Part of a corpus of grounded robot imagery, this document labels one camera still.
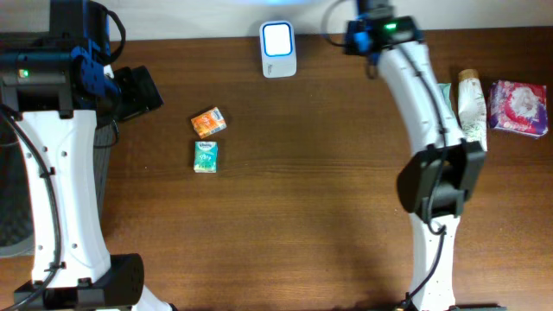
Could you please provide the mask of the teal Kleenex tissue pack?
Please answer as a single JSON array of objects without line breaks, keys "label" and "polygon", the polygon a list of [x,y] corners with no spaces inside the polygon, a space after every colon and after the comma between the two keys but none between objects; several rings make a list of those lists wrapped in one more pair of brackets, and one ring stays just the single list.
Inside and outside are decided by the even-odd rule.
[{"label": "teal Kleenex tissue pack", "polygon": [[218,150],[216,142],[196,142],[194,147],[194,172],[216,173]]}]

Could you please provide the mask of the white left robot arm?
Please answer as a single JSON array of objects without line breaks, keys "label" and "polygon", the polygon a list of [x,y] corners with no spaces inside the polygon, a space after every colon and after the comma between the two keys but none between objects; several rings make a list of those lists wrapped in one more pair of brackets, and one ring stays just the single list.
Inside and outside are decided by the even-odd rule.
[{"label": "white left robot arm", "polygon": [[146,286],[142,258],[112,255],[100,227],[94,137],[160,108],[146,67],[111,65],[115,12],[53,1],[49,30],[1,53],[1,115],[21,145],[34,224],[31,278],[15,310],[169,310]]}]

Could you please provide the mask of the red purple package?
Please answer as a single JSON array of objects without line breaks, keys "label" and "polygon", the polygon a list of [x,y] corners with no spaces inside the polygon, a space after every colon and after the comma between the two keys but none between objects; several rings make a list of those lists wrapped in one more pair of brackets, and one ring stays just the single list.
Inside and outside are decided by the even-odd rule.
[{"label": "red purple package", "polygon": [[548,133],[547,86],[495,81],[488,97],[488,123],[493,130],[541,137]]}]

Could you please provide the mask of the grey plastic basket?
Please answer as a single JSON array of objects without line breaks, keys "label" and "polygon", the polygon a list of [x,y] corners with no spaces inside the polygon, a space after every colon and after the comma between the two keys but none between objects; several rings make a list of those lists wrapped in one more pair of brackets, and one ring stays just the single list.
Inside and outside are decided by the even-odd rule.
[{"label": "grey plastic basket", "polygon": [[[95,145],[110,143],[108,126],[96,131]],[[94,180],[101,218],[110,149],[93,152]],[[1,119],[1,258],[34,255],[35,238],[26,169],[16,133]]]}]

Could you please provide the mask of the white cream tube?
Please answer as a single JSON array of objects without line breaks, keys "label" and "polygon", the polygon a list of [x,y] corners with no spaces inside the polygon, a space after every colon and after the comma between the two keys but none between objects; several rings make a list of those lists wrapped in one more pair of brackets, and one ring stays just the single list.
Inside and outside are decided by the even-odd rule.
[{"label": "white cream tube", "polygon": [[465,69],[458,74],[458,117],[469,142],[478,142],[487,152],[486,101],[479,73]]}]

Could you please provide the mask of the white barcode scanner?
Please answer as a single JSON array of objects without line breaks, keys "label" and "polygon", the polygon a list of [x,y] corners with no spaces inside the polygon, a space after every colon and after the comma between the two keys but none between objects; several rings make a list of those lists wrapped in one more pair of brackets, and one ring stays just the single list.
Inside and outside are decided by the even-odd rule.
[{"label": "white barcode scanner", "polygon": [[263,75],[288,78],[297,71],[295,31],[288,21],[269,21],[259,28]]}]

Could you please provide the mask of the orange Kleenex tissue pack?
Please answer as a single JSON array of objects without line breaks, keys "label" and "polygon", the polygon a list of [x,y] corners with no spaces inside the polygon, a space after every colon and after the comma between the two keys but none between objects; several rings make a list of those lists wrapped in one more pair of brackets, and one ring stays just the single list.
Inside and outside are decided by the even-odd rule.
[{"label": "orange Kleenex tissue pack", "polygon": [[200,138],[211,136],[226,128],[226,121],[218,107],[193,117],[191,124]]}]

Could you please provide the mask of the teal snack pouch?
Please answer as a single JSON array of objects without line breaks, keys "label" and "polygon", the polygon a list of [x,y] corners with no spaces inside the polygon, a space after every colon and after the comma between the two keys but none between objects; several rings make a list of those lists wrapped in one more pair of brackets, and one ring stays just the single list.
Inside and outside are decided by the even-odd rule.
[{"label": "teal snack pouch", "polygon": [[439,88],[442,92],[444,102],[445,102],[446,106],[448,107],[448,109],[450,110],[450,113],[452,114],[454,119],[457,119],[457,116],[454,113],[453,106],[452,106],[452,101],[451,101],[451,86],[452,85],[450,83],[439,83],[438,86],[439,86]]}]

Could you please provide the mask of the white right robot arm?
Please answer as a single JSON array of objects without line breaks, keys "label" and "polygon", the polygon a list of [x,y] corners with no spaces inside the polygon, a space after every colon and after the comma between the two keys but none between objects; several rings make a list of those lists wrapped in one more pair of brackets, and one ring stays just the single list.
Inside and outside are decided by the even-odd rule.
[{"label": "white right robot arm", "polygon": [[397,195],[413,237],[413,272],[397,310],[499,310],[496,303],[458,304],[453,289],[454,242],[486,153],[463,134],[430,64],[429,47],[411,16],[387,1],[358,1],[344,49],[367,59],[395,100],[410,142]]}]

